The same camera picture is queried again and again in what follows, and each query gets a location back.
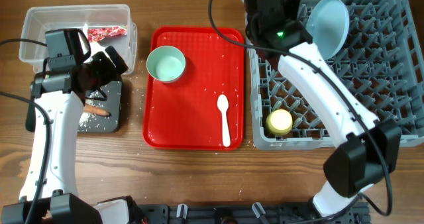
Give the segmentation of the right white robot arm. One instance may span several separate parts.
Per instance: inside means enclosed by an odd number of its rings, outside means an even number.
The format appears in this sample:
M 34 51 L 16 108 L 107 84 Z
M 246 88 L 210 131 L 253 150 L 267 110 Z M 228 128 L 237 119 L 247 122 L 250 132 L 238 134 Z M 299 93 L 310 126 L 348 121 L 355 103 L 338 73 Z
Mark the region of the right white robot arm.
M 320 0 L 306 23 L 301 0 L 242 0 L 249 47 L 291 82 L 324 124 L 334 153 L 326 182 L 312 199 L 322 217 L 334 218 L 396 169 L 401 129 L 380 121 L 349 92 L 327 65 L 343 46 L 349 13 L 341 0 Z

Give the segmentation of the brown carrot piece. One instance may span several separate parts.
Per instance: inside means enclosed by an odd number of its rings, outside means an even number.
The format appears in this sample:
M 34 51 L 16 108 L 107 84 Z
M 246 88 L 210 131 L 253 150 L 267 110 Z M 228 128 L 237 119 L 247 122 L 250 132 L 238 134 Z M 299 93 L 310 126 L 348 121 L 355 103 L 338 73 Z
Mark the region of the brown carrot piece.
M 88 104 L 85 104 L 85 106 L 83 107 L 83 111 L 86 112 L 86 113 L 91 113 L 91 114 L 99 115 L 99 116 L 102 116 L 102 117 L 110 116 L 110 112 L 108 112 L 104 109 L 101 109 L 99 107 L 95 107 L 95 106 L 88 105 Z

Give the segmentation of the yellow plastic cup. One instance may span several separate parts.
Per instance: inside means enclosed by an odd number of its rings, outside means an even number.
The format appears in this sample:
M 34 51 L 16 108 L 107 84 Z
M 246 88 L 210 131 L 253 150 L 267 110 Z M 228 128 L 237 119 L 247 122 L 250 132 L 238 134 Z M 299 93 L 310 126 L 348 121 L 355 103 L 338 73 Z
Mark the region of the yellow plastic cup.
M 292 116 L 284 109 L 275 110 L 266 118 L 266 128 L 274 135 L 284 136 L 291 131 L 292 127 Z

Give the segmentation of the white rice pile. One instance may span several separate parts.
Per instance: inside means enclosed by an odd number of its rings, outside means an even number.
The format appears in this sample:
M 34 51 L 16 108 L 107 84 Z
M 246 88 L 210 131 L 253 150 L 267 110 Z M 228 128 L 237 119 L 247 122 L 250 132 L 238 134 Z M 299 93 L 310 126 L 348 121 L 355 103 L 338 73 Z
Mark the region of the white rice pile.
M 89 123 L 98 117 L 98 114 L 94 113 L 94 108 L 98 108 L 95 104 L 94 98 L 98 97 L 100 97 L 100 93 L 98 91 L 93 91 L 88 95 L 88 99 L 85 100 L 83 113 L 79 120 L 80 131 L 85 131 L 90 126 Z

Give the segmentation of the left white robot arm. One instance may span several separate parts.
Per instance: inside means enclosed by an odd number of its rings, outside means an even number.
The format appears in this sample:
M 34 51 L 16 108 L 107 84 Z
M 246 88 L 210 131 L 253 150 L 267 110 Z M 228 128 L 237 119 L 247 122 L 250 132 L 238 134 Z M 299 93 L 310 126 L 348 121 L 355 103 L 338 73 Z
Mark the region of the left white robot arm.
M 78 196 L 76 140 L 86 94 L 120 81 L 128 69 L 109 46 L 92 54 L 78 28 L 45 34 L 48 57 L 31 83 L 35 108 L 34 142 L 28 174 L 16 204 L 3 207 L 2 223 L 42 223 L 47 213 L 53 223 L 102 223 L 107 214 Z

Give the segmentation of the light blue plate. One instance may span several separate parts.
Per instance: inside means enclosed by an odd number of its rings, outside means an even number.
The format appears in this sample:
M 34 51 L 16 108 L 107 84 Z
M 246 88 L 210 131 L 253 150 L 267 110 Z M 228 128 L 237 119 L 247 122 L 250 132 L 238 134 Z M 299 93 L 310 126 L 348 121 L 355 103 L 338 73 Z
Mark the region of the light blue plate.
M 343 47 L 349 31 L 349 13 L 341 0 L 321 0 L 308 17 L 306 30 L 325 60 Z

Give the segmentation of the green bowl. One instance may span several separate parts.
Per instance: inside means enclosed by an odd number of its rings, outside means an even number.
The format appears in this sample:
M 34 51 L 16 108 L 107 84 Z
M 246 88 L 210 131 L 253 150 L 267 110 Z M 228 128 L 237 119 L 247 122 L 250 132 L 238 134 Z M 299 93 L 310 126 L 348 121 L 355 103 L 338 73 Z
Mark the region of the green bowl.
M 172 83 L 178 80 L 186 68 L 184 54 L 174 46 L 155 48 L 146 61 L 148 73 L 159 82 Z

